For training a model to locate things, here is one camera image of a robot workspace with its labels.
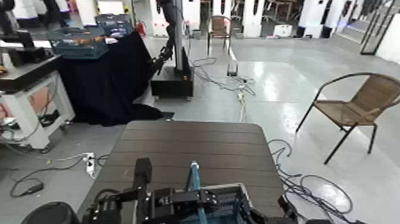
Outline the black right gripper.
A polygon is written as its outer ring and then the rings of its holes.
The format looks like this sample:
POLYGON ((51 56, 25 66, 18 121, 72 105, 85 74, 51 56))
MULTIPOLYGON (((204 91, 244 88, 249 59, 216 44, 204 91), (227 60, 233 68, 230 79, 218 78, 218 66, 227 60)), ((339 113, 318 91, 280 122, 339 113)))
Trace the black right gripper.
MULTIPOLYGON (((268 217, 257 211, 255 208, 250 208, 249 216, 251 217, 252 223, 256 224, 299 224, 297 209, 295 206, 287 199, 285 195, 281 195, 278 200, 279 207, 284 212, 284 217, 268 217)), ((304 224, 331 224, 329 220, 326 219, 309 219, 304 222, 304 224)))

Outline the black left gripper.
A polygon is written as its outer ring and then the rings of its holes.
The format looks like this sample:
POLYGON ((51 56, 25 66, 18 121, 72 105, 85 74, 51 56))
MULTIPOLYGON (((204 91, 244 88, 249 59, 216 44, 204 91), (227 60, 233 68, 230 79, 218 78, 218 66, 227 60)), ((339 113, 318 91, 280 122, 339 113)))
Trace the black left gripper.
POLYGON ((203 209, 219 209, 218 196, 209 189, 176 191, 174 188, 156 189, 147 196, 147 223, 180 223, 203 209))

